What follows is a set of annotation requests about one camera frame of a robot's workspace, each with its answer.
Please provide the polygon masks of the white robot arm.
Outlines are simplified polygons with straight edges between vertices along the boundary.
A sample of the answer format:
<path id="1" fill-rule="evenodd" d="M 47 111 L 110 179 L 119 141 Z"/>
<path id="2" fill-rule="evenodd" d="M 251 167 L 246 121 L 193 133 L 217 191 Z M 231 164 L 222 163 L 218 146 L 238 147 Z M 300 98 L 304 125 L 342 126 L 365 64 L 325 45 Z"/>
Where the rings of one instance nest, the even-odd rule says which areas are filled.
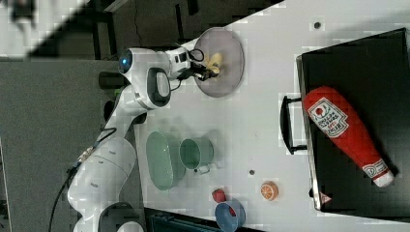
<path id="1" fill-rule="evenodd" d="M 202 76 L 201 58 L 183 46 L 167 51 L 133 47 L 119 58 L 123 87 L 96 141 L 69 170 L 67 198 L 80 214 L 73 232 L 137 232 L 142 228 L 120 193 L 132 174 L 136 150 L 126 134 L 136 118 L 170 102 L 170 82 Z"/>

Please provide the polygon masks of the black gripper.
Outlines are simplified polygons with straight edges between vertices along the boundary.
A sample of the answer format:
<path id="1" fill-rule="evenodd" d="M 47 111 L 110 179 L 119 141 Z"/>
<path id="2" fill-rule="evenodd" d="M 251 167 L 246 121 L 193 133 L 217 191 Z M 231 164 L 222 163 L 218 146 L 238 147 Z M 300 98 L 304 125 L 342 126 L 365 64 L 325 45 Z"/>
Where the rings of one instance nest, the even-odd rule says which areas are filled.
<path id="1" fill-rule="evenodd" d="M 197 77 L 199 80 L 208 78 L 207 69 L 204 65 L 196 62 L 191 62 L 190 67 L 186 70 L 186 78 Z"/>

